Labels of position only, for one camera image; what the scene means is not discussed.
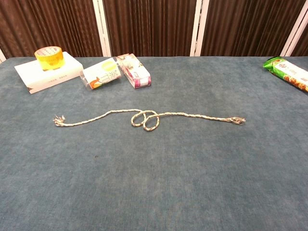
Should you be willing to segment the pink floral tissue pack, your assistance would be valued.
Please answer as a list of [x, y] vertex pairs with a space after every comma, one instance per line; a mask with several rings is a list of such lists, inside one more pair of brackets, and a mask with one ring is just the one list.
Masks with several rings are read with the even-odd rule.
[[151, 75], [133, 54], [117, 56], [117, 62], [134, 89], [151, 85]]

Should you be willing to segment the blue table cloth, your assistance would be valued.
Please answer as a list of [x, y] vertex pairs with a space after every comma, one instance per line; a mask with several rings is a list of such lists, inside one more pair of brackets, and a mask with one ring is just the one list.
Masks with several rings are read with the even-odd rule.
[[30, 94], [0, 64], [0, 231], [308, 231], [308, 94], [265, 57]]

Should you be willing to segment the white orange tea carton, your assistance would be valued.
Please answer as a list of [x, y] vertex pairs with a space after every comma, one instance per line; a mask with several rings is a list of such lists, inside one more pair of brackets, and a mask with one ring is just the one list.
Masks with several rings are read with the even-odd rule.
[[120, 67], [114, 57], [82, 70], [81, 80], [91, 90], [121, 77]]

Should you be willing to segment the brown pleated folding screen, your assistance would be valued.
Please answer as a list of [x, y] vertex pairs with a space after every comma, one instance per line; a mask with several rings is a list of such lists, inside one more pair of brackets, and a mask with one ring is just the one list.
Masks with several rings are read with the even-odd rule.
[[[6, 58], [59, 46], [102, 56], [96, 0], [0, 0]], [[101, 0], [112, 55], [188, 56], [197, 0]], [[280, 55], [307, 0], [209, 0], [202, 56]]]

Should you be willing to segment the white rectangular box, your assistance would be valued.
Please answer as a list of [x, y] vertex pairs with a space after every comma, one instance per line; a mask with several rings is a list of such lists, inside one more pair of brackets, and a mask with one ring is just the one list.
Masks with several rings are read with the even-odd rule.
[[57, 84], [76, 78], [82, 74], [82, 64], [64, 52], [64, 65], [55, 70], [44, 71], [38, 60], [16, 65], [15, 69], [29, 93], [50, 88]]

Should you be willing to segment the yellow tape roll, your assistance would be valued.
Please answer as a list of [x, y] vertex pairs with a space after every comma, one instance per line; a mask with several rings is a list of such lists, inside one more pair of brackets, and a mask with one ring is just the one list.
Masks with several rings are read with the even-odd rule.
[[43, 71], [55, 70], [65, 64], [62, 49], [58, 46], [40, 48], [34, 55]]

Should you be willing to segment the green snack bag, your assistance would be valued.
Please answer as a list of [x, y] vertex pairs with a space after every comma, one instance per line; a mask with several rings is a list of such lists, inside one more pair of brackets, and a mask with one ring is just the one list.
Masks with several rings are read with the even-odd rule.
[[308, 92], [308, 71], [286, 59], [280, 56], [270, 58], [263, 63], [263, 68], [298, 89]]

